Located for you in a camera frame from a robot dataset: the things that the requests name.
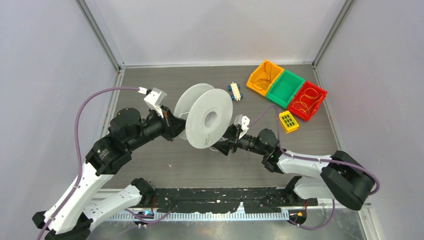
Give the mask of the clear plastic cable spool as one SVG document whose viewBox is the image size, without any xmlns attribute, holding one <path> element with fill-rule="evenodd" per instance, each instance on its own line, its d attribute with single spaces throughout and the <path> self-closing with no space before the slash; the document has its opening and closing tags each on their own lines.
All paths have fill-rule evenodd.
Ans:
<svg viewBox="0 0 424 240">
<path fill-rule="evenodd" d="M 206 149 L 226 132 L 233 115 L 233 102 L 225 90 L 198 83 L 181 95 L 173 114 L 185 120 L 178 137 L 196 149 Z"/>
</svg>

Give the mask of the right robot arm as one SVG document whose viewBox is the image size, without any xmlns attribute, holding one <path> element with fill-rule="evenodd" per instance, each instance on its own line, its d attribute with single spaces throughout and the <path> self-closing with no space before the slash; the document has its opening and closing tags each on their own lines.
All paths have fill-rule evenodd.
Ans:
<svg viewBox="0 0 424 240">
<path fill-rule="evenodd" d="M 226 156 L 238 149 L 252 152 L 262 156 L 261 163 L 269 172 L 294 174 L 285 192 L 291 205 L 311 198 L 329 199 L 359 211 L 380 187 L 377 178 L 346 152 L 337 150 L 324 156 L 295 153 L 280 148 L 279 139 L 267 128 L 252 136 L 242 135 L 241 128 L 232 125 L 213 147 Z"/>
</svg>

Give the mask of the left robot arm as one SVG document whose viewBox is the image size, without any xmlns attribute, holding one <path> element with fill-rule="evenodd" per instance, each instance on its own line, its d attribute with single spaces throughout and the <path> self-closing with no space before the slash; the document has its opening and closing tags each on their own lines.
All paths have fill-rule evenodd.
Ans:
<svg viewBox="0 0 424 240">
<path fill-rule="evenodd" d="M 143 178 L 134 179 L 118 194 L 99 203 L 90 201 L 118 171 L 127 164 L 134 150 L 158 137 L 172 141 L 185 129 L 186 121 L 165 106 L 162 115 L 150 110 L 142 118 L 135 108 L 118 112 L 106 136 L 93 144 L 71 186 L 47 211 L 34 214 L 32 220 L 46 240 L 85 240 L 106 219 L 133 206 L 149 207 L 155 190 Z"/>
</svg>

